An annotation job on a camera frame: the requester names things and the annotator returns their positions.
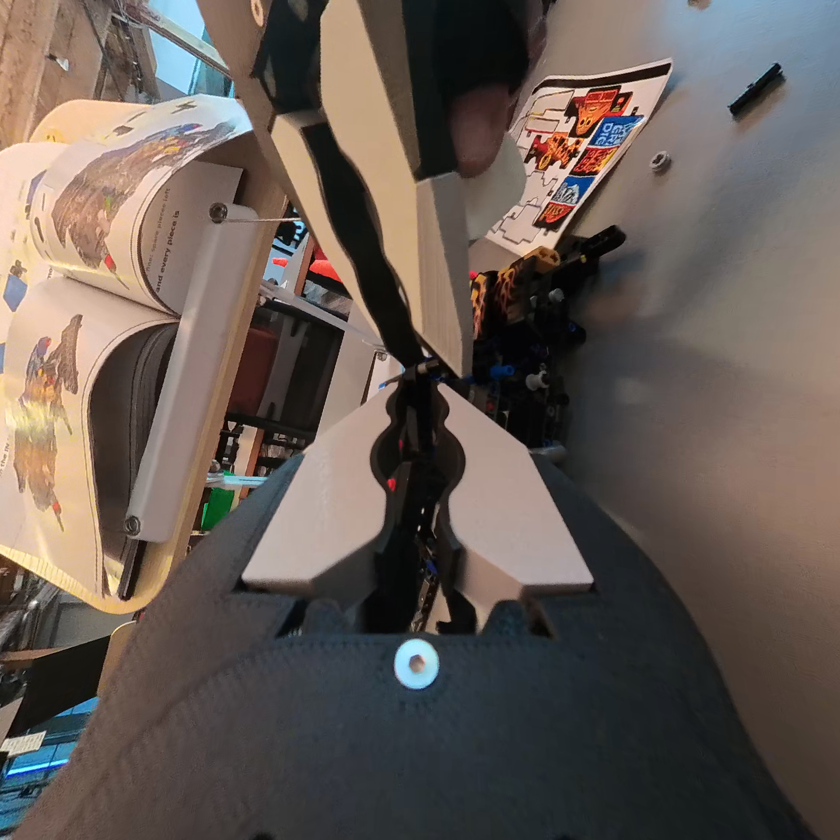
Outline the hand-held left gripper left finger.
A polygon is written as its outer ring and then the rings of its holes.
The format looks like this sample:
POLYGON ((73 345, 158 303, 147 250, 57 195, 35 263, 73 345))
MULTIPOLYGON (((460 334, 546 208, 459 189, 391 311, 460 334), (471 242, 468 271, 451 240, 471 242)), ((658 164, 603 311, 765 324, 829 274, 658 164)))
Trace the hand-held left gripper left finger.
POLYGON ((397 385, 320 434, 241 574, 260 594, 358 608, 366 632, 404 632, 404 528, 398 499, 371 457, 392 425, 397 385))

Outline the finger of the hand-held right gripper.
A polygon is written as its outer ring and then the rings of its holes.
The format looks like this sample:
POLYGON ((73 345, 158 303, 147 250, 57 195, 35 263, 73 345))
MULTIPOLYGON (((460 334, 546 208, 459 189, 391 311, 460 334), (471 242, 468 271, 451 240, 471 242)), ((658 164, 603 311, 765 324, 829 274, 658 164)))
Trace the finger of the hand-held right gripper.
POLYGON ((319 111, 277 114, 270 138, 293 206, 385 349, 406 368, 424 360, 422 345, 387 261, 368 193, 319 111))
POLYGON ((466 189, 438 85, 440 2, 327 2, 321 103, 360 176, 422 349, 472 362, 466 189))

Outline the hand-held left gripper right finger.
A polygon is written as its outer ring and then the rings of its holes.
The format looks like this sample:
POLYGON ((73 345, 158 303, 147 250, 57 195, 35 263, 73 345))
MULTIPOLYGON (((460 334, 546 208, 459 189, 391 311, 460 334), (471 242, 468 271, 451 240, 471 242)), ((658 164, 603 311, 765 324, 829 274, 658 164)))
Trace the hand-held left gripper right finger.
POLYGON ((499 602, 588 592, 593 575, 528 449, 448 385, 438 393, 465 456, 448 501, 462 549, 455 590, 478 629, 499 602))

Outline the brick-built toy truck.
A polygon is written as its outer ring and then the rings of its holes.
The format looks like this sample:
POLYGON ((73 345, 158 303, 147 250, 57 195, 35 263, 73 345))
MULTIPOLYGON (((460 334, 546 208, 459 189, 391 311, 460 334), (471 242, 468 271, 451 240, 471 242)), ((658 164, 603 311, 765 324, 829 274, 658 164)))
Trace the brick-built toy truck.
POLYGON ((440 511, 455 483, 465 456, 444 427, 446 404, 441 384, 478 408, 523 444, 530 453, 558 465, 566 457, 570 398, 559 364, 581 347, 586 330, 571 316, 571 304, 599 268, 602 257, 619 249, 627 236, 616 225, 594 236, 573 236, 560 250, 538 247, 507 268, 471 274, 474 312, 474 368, 471 376, 445 381, 418 377, 401 385, 405 409, 397 422, 400 465, 388 479, 398 499, 408 568, 416 583, 413 618, 405 629, 427 629, 439 595, 449 618, 433 629, 446 634, 472 634, 476 611, 455 590, 462 549, 447 532, 440 511))

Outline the person's right hand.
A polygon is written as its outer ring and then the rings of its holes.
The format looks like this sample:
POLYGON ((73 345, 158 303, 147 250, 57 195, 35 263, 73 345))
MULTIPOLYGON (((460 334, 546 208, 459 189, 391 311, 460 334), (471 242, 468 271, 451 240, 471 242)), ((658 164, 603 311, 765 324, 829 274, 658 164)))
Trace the person's right hand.
POLYGON ((458 173, 486 172, 548 37, 554 2, 445 2, 436 72, 458 173))

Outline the sticker sheet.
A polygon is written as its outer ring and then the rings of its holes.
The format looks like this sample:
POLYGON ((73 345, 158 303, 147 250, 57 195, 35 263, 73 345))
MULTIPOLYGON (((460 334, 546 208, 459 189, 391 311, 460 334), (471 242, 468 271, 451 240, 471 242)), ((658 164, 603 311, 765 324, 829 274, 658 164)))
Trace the sticker sheet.
POLYGON ((523 193, 486 238, 518 256, 554 248, 647 124, 673 68, 666 58, 535 86, 509 129, 526 173, 523 193))

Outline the white wooden book stand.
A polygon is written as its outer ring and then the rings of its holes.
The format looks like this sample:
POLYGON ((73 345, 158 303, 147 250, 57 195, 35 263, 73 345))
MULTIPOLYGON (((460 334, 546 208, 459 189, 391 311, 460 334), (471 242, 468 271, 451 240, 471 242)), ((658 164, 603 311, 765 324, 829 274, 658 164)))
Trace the white wooden book stand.
POLYGON ((49 355, 76 431, 56 455, 52 490, 67 493, 58 531, 38 527, 38 556, 73 581, 73 592, 107 612, 149 601, 155 583, 126 600, 104 591, 92 465, 93 384, 114 348, 167 322, 177 334, 150 437, 133 484, 125 530, 155 558, 184 528, 197 486, 204 429, 245 317, 245 289, 267 256, 269 210, 284 203, 244 109, 198 95, 153 106, 73 100, 31 136, 59 155, 29 205, 29 239, 53 270, 27 314, 66 317, 75 353, 49 355))

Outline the black zippered case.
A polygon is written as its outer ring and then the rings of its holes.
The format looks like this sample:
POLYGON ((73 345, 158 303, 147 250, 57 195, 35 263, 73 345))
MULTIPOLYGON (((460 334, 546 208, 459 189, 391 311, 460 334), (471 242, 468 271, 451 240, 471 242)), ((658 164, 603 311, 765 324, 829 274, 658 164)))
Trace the black zippered case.
POLYGON ((104 591, 121 600, 133 593, 134 567, 144 552, 124 523, 176 334, 176 323, 167 322, 129 336, 110 353, 92 387, 92 465, 104 591))

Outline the instruction booklet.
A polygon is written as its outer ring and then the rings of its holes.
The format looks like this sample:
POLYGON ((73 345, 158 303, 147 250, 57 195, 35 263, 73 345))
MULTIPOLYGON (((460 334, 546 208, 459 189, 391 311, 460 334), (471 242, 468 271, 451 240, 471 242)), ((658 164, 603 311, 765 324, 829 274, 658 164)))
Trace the instruction booklet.
POLYGON ((126 597, 191 483, 253 234, 211 210, 256 218, 202 157, 249 131, 199 95, 2 152, 2 551, 94 599, 126 597))

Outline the black five-hole beam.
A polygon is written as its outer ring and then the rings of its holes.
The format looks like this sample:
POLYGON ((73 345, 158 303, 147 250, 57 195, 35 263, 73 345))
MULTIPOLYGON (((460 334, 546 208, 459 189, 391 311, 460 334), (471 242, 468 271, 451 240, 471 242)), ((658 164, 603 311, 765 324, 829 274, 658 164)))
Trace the black five-hole beam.
POLYGON ((729 103, 728 110, 733 119, 741 116, 771 90, 784 81, 784 71, 779 62, 774 62, 760 77, 750 82, 739 95, 729 103))

